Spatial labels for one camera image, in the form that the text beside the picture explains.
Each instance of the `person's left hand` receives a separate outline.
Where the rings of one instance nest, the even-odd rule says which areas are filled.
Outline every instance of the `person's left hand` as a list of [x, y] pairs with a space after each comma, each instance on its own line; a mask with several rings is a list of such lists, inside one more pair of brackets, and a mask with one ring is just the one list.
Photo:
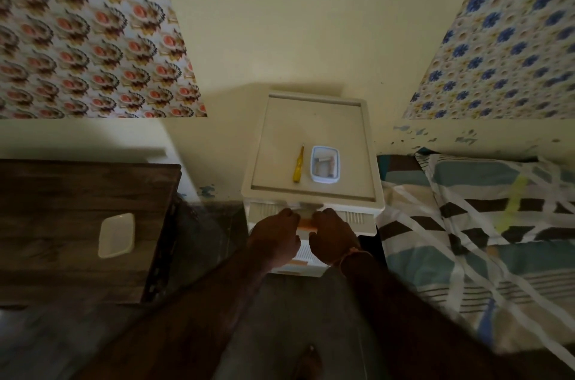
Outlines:
[[301, 240], [296, 234], [299, 215], [283, 209], [255, 224], [248, 238], [248, 249], [263, 255], [266, 265], [278, 268], [288, 263], [299, 250]]

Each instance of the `yellow screwdriver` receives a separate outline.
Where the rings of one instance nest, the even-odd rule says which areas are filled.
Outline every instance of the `yellow screwdriver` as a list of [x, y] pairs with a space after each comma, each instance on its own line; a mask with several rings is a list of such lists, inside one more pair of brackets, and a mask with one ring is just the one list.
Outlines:
[[299, 157], [297, 158], [296, 170], [293, 172], [293, 183], [299, 183], [301, 179], [301, 166], [304, 164], [304, 144], [301, 145], [299, 150]]

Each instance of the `wooden table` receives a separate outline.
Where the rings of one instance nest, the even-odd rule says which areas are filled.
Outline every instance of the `wooden table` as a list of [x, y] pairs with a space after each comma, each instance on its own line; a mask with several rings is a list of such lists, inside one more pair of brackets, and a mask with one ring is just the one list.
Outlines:
[[[154, 264], [173, 248], [164, 222], [180, 168], [0, 160], [0, 306], [153, 298], [160, 273]], [[102, 221], [128, 212], [136, 221], [133, 251], [100, 259]]]

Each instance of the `white container with blue rim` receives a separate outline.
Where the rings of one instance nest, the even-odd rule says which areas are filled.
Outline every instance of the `white container with blue rim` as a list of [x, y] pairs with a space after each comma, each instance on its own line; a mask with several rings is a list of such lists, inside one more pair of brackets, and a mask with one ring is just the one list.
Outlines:
[[341, 172], [339, 151], [332, 147], [315, 145], [309, 172], [312, 180], [317, 183], [337, 183]]

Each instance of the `bracelet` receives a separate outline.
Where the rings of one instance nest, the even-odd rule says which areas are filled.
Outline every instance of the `bracelet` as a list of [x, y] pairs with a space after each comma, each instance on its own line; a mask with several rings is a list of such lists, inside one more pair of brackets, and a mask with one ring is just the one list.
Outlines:
[[369, 251], [360, 250], [359, 248], [356, 248], [355, 246], [351, 247], [349, 249], [349, 251], [341, 257], [341, 259], [336, 261], [337, 267], [339, 268], [339, 270], [342, 274], [343, 274], [343, 271], [341, 271], [341, 264], [343, 263], [343, 261], [346, 260], [348, 257], [352, 256], [353, 254], [358, 254], [358, 253], [366, 253], [366, 254], [369, 254], [371, 257], [373, 257]]

